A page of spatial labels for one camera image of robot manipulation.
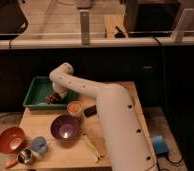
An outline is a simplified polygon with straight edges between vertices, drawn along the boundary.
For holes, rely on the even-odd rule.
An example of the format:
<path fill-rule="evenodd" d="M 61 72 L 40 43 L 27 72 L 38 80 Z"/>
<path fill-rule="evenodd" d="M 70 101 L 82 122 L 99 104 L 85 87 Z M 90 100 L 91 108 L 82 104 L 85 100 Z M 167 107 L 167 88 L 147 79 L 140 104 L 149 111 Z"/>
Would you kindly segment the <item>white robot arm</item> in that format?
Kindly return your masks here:
<path fill-rule="evenodd" d="M 158 171 L 132 98 L 117 83 L 100 83 L 73 76 L 73 67 L 63 63 L 49 74 L 53 89 L 63 95 L 73 90 L 96 100 L 105 146 L 113 171 Z"/>

